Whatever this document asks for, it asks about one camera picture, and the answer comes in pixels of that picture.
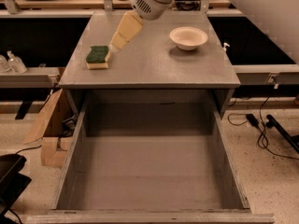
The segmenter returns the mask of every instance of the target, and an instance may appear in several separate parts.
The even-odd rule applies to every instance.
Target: green sponge
[[[108,46],[91,46],[91,51],[86,57],[86,64],[89,69],[107,69],[107,61],[110,58]]]

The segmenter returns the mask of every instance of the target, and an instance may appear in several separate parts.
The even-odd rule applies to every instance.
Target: white bowl
[[[194,27],[179,27],[170,33],[170,39],[180,49],[193,50],[207,42],[207,34]]]

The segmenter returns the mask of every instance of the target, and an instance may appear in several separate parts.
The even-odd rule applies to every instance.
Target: yellow sponge
[[[86,57],[87,67],[90,70],[108,69],[110,55],[108,46],[91,46],[91,51]]]
[[[129,43],[143,28],[143,20],[135,11],[126,11],[121,19],[117,31],[112,37],[111,45],[117,49]]]

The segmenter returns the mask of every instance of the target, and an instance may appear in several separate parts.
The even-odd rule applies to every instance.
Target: white bottle
[[[22,62],[20,57],[15,56],[14,54],[11,53],[11,50],[7,52],[7,55],[9,57],[8,59],[8,64],[10,68],[13,70],[13,72],[16,73],[24,73],[27,71],[26,66]]]

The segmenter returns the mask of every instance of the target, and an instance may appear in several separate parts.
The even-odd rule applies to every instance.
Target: tiled floor
[[[259,117],[265,99],[232,101],[222,120],[235,167],[248,195],[251,210],[255,214],[272,213],[276,223],[295,224],[299,220],[299,160],[275,157],[257,146],[259,132],[246,121],[245,114]],[[22,139],[33,124],[36,113],[29,113],[23,120],[14,120],[15,114],[3,114],[0,105],[0,155],[14,153],[25,147],[39,146],[40,141],[23,145]],[[270,99],[262,109],[263,120],[271,114],[289,132],[299,134],[299,105],[292,99]],[[272,151],[299,159],[292,147],[275,129],[267,130]],[[27,162],[21,171],[32,178],[32,183],[15,202],[13,210],[25,223],[28,215],[46,214],[52,207],[57,191],[60,169],[41,166],[40,149],[23,152]],[[7,217],[16,220],[10,213]]]

